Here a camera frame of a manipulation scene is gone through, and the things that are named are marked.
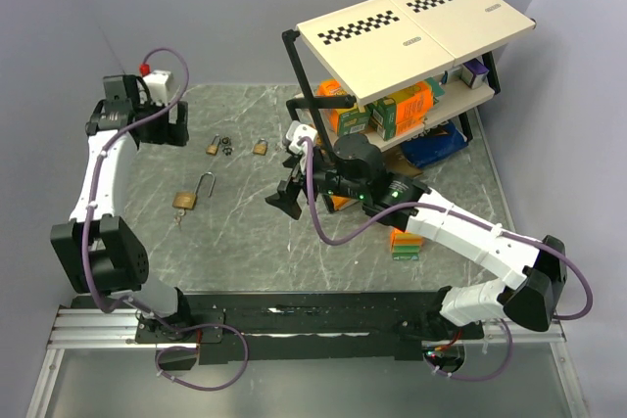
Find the medium brass padlock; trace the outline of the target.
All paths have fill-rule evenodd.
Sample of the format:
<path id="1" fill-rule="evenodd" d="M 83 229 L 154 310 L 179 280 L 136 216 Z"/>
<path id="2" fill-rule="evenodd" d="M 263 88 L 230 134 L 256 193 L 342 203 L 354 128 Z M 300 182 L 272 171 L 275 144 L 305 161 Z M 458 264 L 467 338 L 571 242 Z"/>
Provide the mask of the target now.
<path id="1" fill-rule="evenodd" d="M 265 156 L 268 149 L 268 141 L 260 138 L 254 145 L 252 153 L 257 156 Z"/>

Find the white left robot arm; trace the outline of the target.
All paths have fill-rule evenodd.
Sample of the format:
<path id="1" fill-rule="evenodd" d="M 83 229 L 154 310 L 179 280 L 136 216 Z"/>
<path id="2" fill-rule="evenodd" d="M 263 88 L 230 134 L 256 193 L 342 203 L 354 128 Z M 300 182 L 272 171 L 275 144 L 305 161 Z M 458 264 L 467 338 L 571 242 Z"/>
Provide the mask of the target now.
<path id="1" fill-rule="evenodd" d="M 194 327 L 189 303 L 151 272 L 147 251 L 122 213 L 140 145 L 184 146 L 188 106 L 179 101 L 168 111 L 173 75 L 165 70 L 110 75 L 103 85 L 105 97 L 85 124 L 88 164 L 78 201 L 69 220 L 52 227 L 50 241 L 77 293 L 106 313 L 134 307 L 140 327 L 180 342 Z"/>

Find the small brass padlock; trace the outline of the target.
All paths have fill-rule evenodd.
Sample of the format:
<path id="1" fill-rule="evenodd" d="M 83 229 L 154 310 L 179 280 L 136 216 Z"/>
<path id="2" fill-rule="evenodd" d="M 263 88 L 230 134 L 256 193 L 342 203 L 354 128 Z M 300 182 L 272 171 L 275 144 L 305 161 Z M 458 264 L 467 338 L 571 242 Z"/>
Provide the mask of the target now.
<path id="1" fill-rule="evenodd" d="M 209 156 L 215 156 L 218 153 L 220 143 L 220 135 L 216 134 L 211 143 L 207 146 L 206 154 Z"/>

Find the large brass padlock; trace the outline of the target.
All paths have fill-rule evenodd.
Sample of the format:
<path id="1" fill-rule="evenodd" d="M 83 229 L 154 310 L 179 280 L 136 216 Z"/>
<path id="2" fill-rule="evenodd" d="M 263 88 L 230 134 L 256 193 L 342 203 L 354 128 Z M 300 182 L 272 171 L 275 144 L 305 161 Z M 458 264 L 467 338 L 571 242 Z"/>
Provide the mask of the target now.
<path id="1" fill-rule="evenodd" d="M 172 201 L 172 206 L 175 209 L 194 209 L 198 202 L 201 187 L 206 181 L 209 181 L 209 191 L 207 197 L 210 198 L 213 195 L 217 178 L 213 172 L 206 171 L 199 176 L 197 183 L 192 191 L 181 191 L 175 194 Z"/>

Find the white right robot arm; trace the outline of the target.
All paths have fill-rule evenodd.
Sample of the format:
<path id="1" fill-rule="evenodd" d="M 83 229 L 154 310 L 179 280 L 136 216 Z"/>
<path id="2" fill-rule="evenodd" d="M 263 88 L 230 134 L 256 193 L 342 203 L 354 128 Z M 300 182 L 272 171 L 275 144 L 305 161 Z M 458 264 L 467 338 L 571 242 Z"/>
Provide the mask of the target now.
<path id="1" fill-rule="evenodd" d="M 458 207 L 429 186 L 388 170 L 380 149 L 361 134 L 337 141 L 331 160 L 316 139 L 313 127 L 292 122 L 283 139 L 285 166 L 292 172 L 267 197 L 269 205 L 298 219 L 298 198 L 304 194 L 318 222 L 318 196 L 345 197 L 361 203 L 371 223 L 436 242 L 490 271 L 492 281 L 439 291 L 427 316 L 429 330 L 439 338 L 494 318 L 531 331 L 549 329 L 567 278 L 565 245 L 558 238 L 520 236 Z"/>

